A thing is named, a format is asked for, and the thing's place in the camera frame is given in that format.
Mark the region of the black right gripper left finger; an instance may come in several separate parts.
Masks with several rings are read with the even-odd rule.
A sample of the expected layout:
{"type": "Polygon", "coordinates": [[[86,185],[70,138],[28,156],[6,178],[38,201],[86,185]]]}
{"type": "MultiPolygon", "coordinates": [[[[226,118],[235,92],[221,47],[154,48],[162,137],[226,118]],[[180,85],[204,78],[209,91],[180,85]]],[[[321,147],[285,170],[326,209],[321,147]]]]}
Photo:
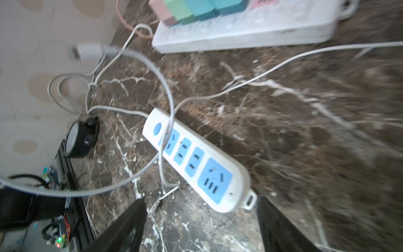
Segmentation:
{"type": "Polygon", "coordinates": [[[134,201],[97,239],[87,252],[138,252],[142,243],[147,205],[144,199],[134,201]]]}

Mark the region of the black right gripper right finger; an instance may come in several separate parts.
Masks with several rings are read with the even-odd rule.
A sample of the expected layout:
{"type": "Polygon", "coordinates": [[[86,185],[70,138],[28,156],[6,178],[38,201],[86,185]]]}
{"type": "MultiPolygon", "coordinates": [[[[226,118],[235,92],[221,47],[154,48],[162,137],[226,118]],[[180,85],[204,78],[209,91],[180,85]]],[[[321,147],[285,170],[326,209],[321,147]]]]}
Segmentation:
{"type": "Polygon", "coordinates": [[[257,217],[265,251],[319,251],[266,197],[258,199],[257,217]]]}

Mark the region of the multicolour white power strip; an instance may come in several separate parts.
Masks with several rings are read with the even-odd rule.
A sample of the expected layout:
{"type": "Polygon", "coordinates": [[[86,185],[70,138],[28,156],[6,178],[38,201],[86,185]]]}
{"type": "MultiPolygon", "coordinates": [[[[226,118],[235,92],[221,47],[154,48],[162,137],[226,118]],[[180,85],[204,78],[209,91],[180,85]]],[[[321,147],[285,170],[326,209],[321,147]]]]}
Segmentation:
{"type": "Polygon", "coordinates": [[[278,1],[206,21],[168,27],[159,23],[152,46],[162,54],[318,44],[359,1],[278,1]]]}

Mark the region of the pink charger plug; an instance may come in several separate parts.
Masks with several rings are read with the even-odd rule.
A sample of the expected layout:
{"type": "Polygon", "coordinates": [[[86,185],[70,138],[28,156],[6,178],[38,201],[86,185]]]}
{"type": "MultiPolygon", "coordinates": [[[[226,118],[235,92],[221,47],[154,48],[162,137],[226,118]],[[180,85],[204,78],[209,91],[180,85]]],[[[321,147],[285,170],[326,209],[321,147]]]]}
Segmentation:
{"type": "Polygon", "coordinates": [[[166,26],[173,26],[179,23],[164,0],[149,0],[149,7],[166,26]]]}

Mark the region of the green charger plug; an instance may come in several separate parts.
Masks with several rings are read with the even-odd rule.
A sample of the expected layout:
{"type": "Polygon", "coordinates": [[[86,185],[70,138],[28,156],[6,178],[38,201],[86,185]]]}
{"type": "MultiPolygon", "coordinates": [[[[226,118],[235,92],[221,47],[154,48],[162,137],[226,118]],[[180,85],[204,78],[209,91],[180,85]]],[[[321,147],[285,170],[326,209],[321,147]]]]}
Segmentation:
{"type": "Polygon", "coordinates": [[[195,23],[197,19],[184,0],[165,0],[164,3],[181,24],[195,23]]]}

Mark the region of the teal charger plug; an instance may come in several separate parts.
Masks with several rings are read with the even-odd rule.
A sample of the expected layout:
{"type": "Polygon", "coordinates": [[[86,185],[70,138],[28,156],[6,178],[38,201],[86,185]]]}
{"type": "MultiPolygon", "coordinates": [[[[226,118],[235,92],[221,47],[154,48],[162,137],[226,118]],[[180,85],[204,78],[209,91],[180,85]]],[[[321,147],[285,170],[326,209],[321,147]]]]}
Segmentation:
{"type": "Polygon", "coordinates": [[[191,10],[194,17],[199,21],[215,18],[219,13],[215,9],[214,1],[211,0],[186,0],[186,6],[191,10]]]}
{"type": "Polygon", "coordinates": [[[220,15],[230,15],[243,12],[247,6],[248,0],[213,0],[215,9],[220,15]]]}

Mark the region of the blue white power strip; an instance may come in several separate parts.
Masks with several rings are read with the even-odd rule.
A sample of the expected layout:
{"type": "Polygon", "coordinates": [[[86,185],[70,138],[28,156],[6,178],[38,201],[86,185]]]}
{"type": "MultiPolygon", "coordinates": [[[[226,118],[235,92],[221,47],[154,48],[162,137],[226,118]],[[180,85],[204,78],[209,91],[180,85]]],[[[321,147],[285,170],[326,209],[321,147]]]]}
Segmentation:
{"type": "Polygon", "coordinates": [[[213,210],[229,213],[255,206],[258,197],[247,169],[178,120],[163,156],[213,210]]]}

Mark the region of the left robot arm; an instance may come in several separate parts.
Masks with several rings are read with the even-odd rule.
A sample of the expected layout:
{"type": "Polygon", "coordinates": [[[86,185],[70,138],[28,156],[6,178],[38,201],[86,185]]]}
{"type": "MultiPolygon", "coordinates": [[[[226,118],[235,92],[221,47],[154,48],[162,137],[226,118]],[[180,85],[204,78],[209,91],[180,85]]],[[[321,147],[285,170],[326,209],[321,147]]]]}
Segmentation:
{"type": "Polygon", "coordinates": [[[1,231],[22,230],[33,222],[60,217],[70,205],[67,198],[29,194],[1,185],[1,231]]]}

